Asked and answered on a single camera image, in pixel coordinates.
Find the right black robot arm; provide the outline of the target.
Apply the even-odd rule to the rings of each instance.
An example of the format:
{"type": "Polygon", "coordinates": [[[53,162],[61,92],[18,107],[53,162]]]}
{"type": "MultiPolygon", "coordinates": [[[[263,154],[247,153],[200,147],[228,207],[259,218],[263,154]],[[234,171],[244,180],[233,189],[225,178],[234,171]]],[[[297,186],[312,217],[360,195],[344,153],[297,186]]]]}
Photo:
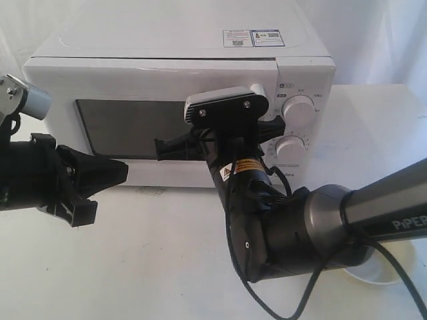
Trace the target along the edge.
{"type": "Polygon", "coordinates": [[[370,256],[368,241],[426,236],[425,161],[358,190],[325,185],[278,191],[270,176],[285,176],[266,166],[261,144],[285,127],[280,117],[235,127],[211,122],[154,141],[160,161],[206,162],[226,213],[230,255],[244,281],[311,273],[320,263],[353,267],[370,256]]]}

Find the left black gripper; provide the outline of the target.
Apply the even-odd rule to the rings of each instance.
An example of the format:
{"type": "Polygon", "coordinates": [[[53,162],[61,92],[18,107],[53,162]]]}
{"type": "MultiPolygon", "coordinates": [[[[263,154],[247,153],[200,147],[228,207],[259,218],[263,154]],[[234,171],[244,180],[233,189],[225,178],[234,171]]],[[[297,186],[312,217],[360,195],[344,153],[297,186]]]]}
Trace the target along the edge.
{"type": "Polygon", "coordinates": [[[40,164],[32,178],[28,207],[71,227],[94,224],[97,213],[97,202],[77,193],[90,197],[127,180],[125,163],[58,145],[49,134],[32,133],[30,144],[40,164]]]}

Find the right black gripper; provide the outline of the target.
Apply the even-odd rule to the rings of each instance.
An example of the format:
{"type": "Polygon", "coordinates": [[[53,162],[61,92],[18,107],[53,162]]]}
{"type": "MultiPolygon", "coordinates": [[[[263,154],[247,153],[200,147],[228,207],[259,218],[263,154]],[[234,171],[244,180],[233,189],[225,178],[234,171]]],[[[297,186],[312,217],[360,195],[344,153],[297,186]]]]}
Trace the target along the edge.
{"type": "Polygon", "coordinates": [[[231,126],[191,126],[188,135],[172,140],[154,139],[158,161],[205,161],[208,166],[225,165],[233,159],[264,155],[261,139],[284,135],[285,121],[277,115],[270,121],[231,126]]]}

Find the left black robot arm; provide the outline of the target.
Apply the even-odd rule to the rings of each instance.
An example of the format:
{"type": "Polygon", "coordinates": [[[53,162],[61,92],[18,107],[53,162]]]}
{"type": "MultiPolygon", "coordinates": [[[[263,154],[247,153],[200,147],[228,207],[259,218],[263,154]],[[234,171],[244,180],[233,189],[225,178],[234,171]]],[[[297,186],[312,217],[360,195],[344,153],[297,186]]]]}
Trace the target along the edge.
{"type": "Polygon", "coordinates": [[[94,223],[90,197],[127,180],[128,166],[87,155],[34,133],[1,147],[1,210],[36,208],[72,227],[94,223]]]}

